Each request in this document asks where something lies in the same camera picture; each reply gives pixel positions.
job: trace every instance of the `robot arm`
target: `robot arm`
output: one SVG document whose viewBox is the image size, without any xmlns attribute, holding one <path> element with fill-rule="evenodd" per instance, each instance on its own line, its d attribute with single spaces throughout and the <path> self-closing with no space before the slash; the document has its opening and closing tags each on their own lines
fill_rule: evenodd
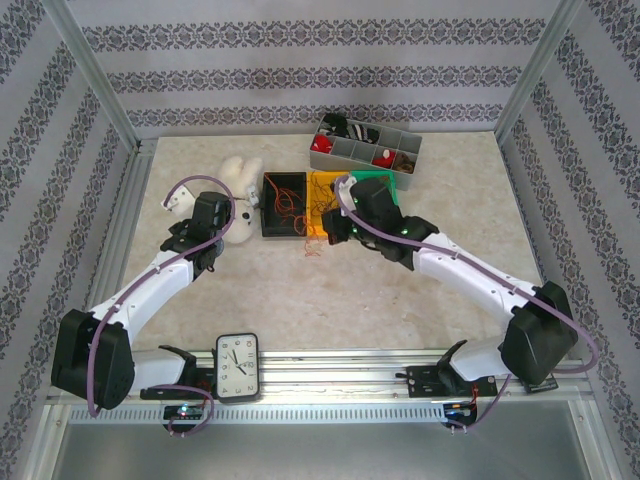
<svg viewBox="0 0 640 480">
<path fill-rule="evenodd" d="M 215 259 L 223 250 L 222 240 L 184 258 L 179 257 L 213 239 L 228 223 L 230 214 L 227 196 L 202 193 L 195 202 L 192 218 L 169 229 L 172 236 L 140 275 L 89 312 L 72 310 L 65 315 L 54 354 L 52 385 L 87 398 L 88 346 L 98 325 L 112 310 L 115 313 L 112 312 L 100 334 L 96 352 L 93 391 L 99 407 L 116 407 L 130 391 L 156 385 L 195 383 L 198 372 L 192 355 L 168 346 L 132 352 L 131 345 L 144 325 L 171 297 L 205 270 L 213 271 Z"/>
<path fill-rule="evenodd" d="M 451 386 L 452 393 L 456 382 L 508 373 L 527 383 L 540 384 L 577 342 L 575 330 L 514 293 L 517 288 L 570 317 L 566 294 L 558 285 L 547 282 L 536 287 L 513 278 L 464 251 L 435 225 L 419 217 L 402 216 L 387 187 L 376 178 L 339 181 L 336 194 L 343 207 L 355 210 L 357 219 L 373 229 L 343 216 L 340 208 L 331 210 L 322 218 L 330 244 L 355 238 L 388 260 L 434 277 L 474 300 L 506 332 L 451 347 L 438 367 L 441 380 Z M 391 241 L 372 230 L 420 246 Z M 433 247 L 422 247 L 424 242 Z"/>
</svg>

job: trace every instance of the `compartment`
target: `compartment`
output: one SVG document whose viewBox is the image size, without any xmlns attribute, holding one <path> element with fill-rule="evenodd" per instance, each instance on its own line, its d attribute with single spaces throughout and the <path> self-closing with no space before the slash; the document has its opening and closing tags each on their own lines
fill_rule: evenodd
<svg viewBox="0 0 640 480">
<path fill-rule="evenodd" d="M 351 152 L 351 159 L 363 163 L 371 163 L 376 146 L 368 143 L 357 142 Z"/>
<path fill-rule="evenodd" d="M 375 160 L 378 160 L 380 158 L 384 158 L 384 152 L 385 150 L 389 150 L 389 152 L 391 152 L 392 154 L 396 155 L 398 154 L 398 152 L 396 150 L 394 150 L 393 148 L 387 148 L 387 147 L 376 147 L 376 150 L 373 154 L 373 159 L 372 159 L 372 165 L 378 168 L 382 168 L 382 169 L 390 169 L 391 167 L 393 167 L 393 162 L 395 161 L 395 158 L 391 161 L 391 163 L 389 164 L 388 167 L 383 167 L 381 165 L 377 165 L 375 163 L 373 163 Z"/>
<path fill-rule="evenodd" d="M 285 215 L 279 213 L 276 208 L 276 188 L 278 190 L 287 189 L 291 191 L 290 194 L 281 197 L 280 204 L 290 210 Z M 306 173 L 265 172 L 262 180 L 262 210 L 260 216 L 263 237 L 305 237 L 307 234 L 304 227 L 306 212 Z"/>
<path fill-rule="evenodd" d="M 402 150 L 407 153 L 415 153 L 417 155 L 420 152 L 421 143 L 422 137 L 420 135 L 402 132 L 400 145 L 397 148 L 398 150 Z"/>
<path fill-rule="evenodd" d="M 374 141 L 373 142 L 369 142 L 369 141 L 365 141 L 365 140 L 359 140 L 357 138 L 352 138 L 351 140 L 355 140 L 355 141 L 361 141 L 363 143 L 366 143 L 367 145 L 377 145 L 379 140 L 380 140 L 380 135 L 381 135 L 381 130 L 382 127 L 380 125 L 376 125 L 374 123 L 366 123 L 366 122 L 357 122 L 355 120 L 349 120 L 347 119 L 347 123 L 349 125 L 360 125 L 362 128 L 366 129 L 366 135 L 368 138 L 373 138 Z M 373 132 L 371 132 L 371 130 L 374 130 L 377 133 L 377 138 L 375 138 L 375 134 Z"/>
<path fill-rule="evenodd" d="M 312 152 L 317 152 L 317 153 L 323 153 L 323 154 L 329 154 L 331 153 L 331 150 L 333 149 L 333 144 L 336 141 L 336 137 L 333 137 L 331 135 L 324 135 L 321 133 L 316 133 L 313 136 L 313 140 L 311 140 L 311 146 L 309 147 L 309 149 Z M 313 146 L 315 144 L 318 144 L 318 150 L 314 150 Z"/>
<path fill-rule="evenodd" d="M 339 157 L 351 157 L 351 152 L 356 145 L 356 142 L 349 140 L 348 138 L 332 137 L 335 138 L 333 142 L 333 148 L 331 149 L 331 155 L 337 155 Z"/>
<path fill-rule="evenodd" d="M 416 169 L 416 162 L 418 161 L 418 155 L 415 153 L 398 151 L 396 158 L 393 160 L 391 169 L 394 172 L 401 172 L 406 175 L 413 175 Z"/>
<path fill-rule="evenodd" d="M 396 149 L 398 148 L 398 145 L 400 145 L 401 138 L 402 132 L 400 130 L 383 127 L 380 139 L 378 140 L 378 145 L 381 147 Z"/>
</svg>

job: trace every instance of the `cable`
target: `cable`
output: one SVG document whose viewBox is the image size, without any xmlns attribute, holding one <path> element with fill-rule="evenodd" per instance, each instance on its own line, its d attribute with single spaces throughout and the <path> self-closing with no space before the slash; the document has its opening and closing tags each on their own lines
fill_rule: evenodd
<svg viewBox="0 0 640 480">
<path fill-rule="evenodd" d="M 390 242 L 395 242 L 395 243 L 399 243 L 399 244 L 402 244 L 402 245 L 409 245 L 410 247 L 416 247 L 416 248 L 420 248 L 420 249 L 427 248 L 429 250 L 433 250 L 433 251 L 442 253 L 443 255 L 456 257 L 457 259 L 461 260 L 462 262 L 466 263 L 470 267 L 474 268 L 475 270 L 477 270 L 478 272 L 480 272 L 484 276 L 486 276 L 486 277 L 490 278 L 491 280 L 493 280 L 494 282 L 498 283 L 502 287 L 509 289 L 514 294 L 519 295 L 520 297 L 523 297 L 524 299 L 526 299 L 527 301 L 533 303 L 534 305 L 542 308 L 546 312 L 550 313 L 554 317 L 559 318 L 565 324 L 567 324 L 569 327 L 574 329 L 578 333 L 578 335 L 580 335 L 587 342 L 587 345 L 589 346 L 589 349 L 591 350 L 591 359 L 589 360 L 589 362 L 587 362 L 586 365 L 583 365 L 582 367 L 555 369 L 555 370 L 553 370 L 554 373 L 584 373 L 587 370 L 592 369 L 598 363 L 599 349 L 598 349 L 598 345 L 596 344 L 596 342 L 593 340 L 591 335 L 589 335 L 589 333 L 581 325 L 579 325 L 577 322 L 575 322 L 572 319 L 570 319 L 564 313 L 560 312 L 559 310 L 556 310 L 555 308 L 553 308 L 550 305 L 547 305 L 542 300 L 530 295 L 529 293 L 525 292 L 524 290 L 521 290 L 520 288 L 518 288 L 515 285 L 513 285 L 511 282 L 508 282 L 508 281 L 504 280 L 500 276 L 498 276 L 495 273 L 491 272 L 490 270 L 488 270 L 487 268 L 483 267 L 478 262 L 475 262 L 474 260 L 472 260 L 471 258 L 467 257 L 466 255 L 463 255 L 463 254 L 461 254 L 459 252 L 456 252 L 454 250 L 450 250 L 448 248 L 440 247 L 438 245 L 433 245 L 433 244 L 431 244 L 429 242 L 418 242 L 416 240 L 410 240 L 408 238 L 402 238 L 402 237 L 396 237 L 394 235 L 389 235 L 389 234 L 387 234 L 387 233 L 385 233 L 385 232 L 383 232 L 381 230 L 378 230 L 375 227 L 372 227 L 367 222 L 365 222 L 360 217 L 358 217 L 355 213 L 351 212 L 345 206 L 344 202 L 342 201 L 342 198 L 340 197 L 340 193 L 339 193 L 340 185 L 342 185 L 346 181 L 346 179 L 347 179 L 347 176 L 342 176 L 342 177 L 336 179 L 336 185 L 335 185 L 336 198 L 338 199 L 338 203 L 340 204 L 340 208 L 342 209 L 342 211 L 345 212 L 346 215 L 354 223 L 356 223 L 360 227 L 364 228 L 365 230 L 369 231 L 370 233 L 373 233 L 377 237 L 382 238 L 383 240 L 388 240 Z"/>
<path fill-rule="evenodd" d="M 207 417 L 202 422 L 200 422 L 195 427 L 193 427 L 191 430 L 188 430 L 186 432 L 178 433 L 175 430 L 173 430 L 171 427 L 173 426 L 173 421 L 176 418 L 172 418 L 171 420 L 169 420 L 169 425 L 167 425 L 167 430 L 169 431 L 169 435 L 171 436 L 174 436 L 176 433 L 178 433 L 180 435 L 180 438 L 189 437 L 194 433 L 198 433 L 200 430 L 202 430 L 207 425 L 207 423 L 209 423 L 209 420 L 213 418 L 213 395 L 211 395 L 211 393 L 207 392 L 206 390 L 203 390 L 201 388 L 196 388 L 196 387 L 188 387 L 186 385 L 157 385 L 152 388 L 157 388 L 162 390 L 182 390 L 184 392 L 197 393 L 204 396 L 204 403 L 202 404 L 203 407 L 204 407 L 204 404 L 207 403 L 207 400 L 209 400 L 209 403 L 211 404 L 211 408 L 209 409 L 209 413 L 207 414 Z"/>
<path fill-rule="evenodd" d="M 478 409 L 478 385 L 476 383 L 473 384 L 473 387 L 471 388 L 471 392 L 473 393 L 473 399 L 471 400 L 471 405 L 473 405 L 473 407 L 471 408 L 471 410 L 477 410 Z"/>
<path fill-rule="evenodd" d="M 96 328 L 95 333 L 93 334 L 91 347 L 89 348 L 89 361 L 87 364 L 87 407 L 89 409 L 89 415 L 91 415 L 93 418 L 97 417 L 99 413 L 99 410 L 96 410 L 96 407 L 95 407 L 95 397 L 94 397 L 96 354 L 98 351 L 98 345 L 100 343 L 100 335 L 102 334 L 102 331 L 106 327 L 111 317 L 120 309 L 120 306 L 122 305 L 122 303 L 127 298 L 129 298 L 133 294 L 133 292 L 135 292 L 138 288 L 140 288 L 140 286 L 144 284 L 144 282 L 146 282 L 149 278 L 158 274 L 161 270 L 165 269 L 172 263 L 175 263 L 178 260 L 182 260 L 183 258 L 193 253 L 196 253 L 200 250 L 210 247 L 211 245 L 216 243 L 218 240 L 220 240 L 222 236 L 225 233 L 227 233 L 227 231 L 229 230 L 229 228 L 231 227 L 231 224 L 235 219 L 236 202 L 233 199 L 233 194 L 231 193 L 231 190 L 229 190 L 229 188 L 220 180 L 218 180 L 217 178 L 210 177 L 209 175 L 192 175 L 190 177 L 183 178 L 178 183 L 176 183 L 174 187 L 169 191 L 169 193 L 167 194 L 163 202 L 163 205 L 167 206 L 167 203 L 169 202 L 171 195 L 173 195 L 174 192 L 178 188 L 180 188 L 182 185 L 192 180 L 208 180 L 215 183 L 216 185 L 219 185 L 224 190 L 224 192 L 227 194 L 227 197 L 229 197 L 229 202 L 231 203 L 231 214 L 230 214 L 229 222 L 224 227 L 222 227 L 222 229 L 218 232 L 218 234 L 215 237 L 213 237 L 211 240 L 207 240 L 206 242 L 201 243 L 200 245 L 190 248 L 186 252 L 183 252 L 179 255 L 176 255 L 175 257 L 170 258 L 169 260 L 161 263 L 157 269 L 151 269 L 147 273 L 142 275 L 139 279 L 133 282 L 131 286 L 127 288 L 118 297 L 118 299 L 114 302 L 114 304 L 107 310 L 107 313 L 102 318 L 102 320 L 100 321 L 100 324 Z M 211 397 L 211 394 L 209 392 L 199 388 L 195 388 L 195 387 L 187 387 L 186 385 L 171 385 L 170 387 L 171 387 L 171 390 L 185 390 L 189 392 L 196 392 L 208 397 L 211 400 L 211 409 L 213 410 L 213 397 Z"/>
</svg>

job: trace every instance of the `analog clock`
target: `analog clock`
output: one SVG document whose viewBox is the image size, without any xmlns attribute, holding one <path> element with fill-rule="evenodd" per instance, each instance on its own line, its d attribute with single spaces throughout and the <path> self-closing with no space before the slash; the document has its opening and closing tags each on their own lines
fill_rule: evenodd
<svg viewBox="0 0 640 480">
<path fill-rule="evenodd" d="M 250 402 L 260 393 L 258 337 L 221 335 L 216 341 L 216 395 L 222 403 Z"/>
</svg>

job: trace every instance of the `marble surface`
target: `marble surface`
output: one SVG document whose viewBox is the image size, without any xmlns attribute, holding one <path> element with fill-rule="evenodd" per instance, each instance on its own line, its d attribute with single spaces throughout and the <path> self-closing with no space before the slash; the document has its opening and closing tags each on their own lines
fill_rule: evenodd
<svg viewBox="0 0 640 480">
<path fill-rule="evenodd" d="M 471 253 L 531 282 L 539 276 L 492 133 L 423 134 L 406 215 L 436 224 Z M 310 135 L 161 138 L 125 282 L 145 268 L 175 218 L 160 207 L 179 179 L 215 175 L 231 155 L 260 156 L 270 171 L 309 170 Z M 188 185 L 197 195 L 206 182 Z M 348 242 L 305 257 L 300 240 L 255 235 L 227 245 L 215 273 L 204 273 L 152 318 L 137 350 L 170 344 L 210 349 L 225 333 L 255 332 L 263 350 L 443 348 L 499 333 L 463 295 Z"/>
</svg>

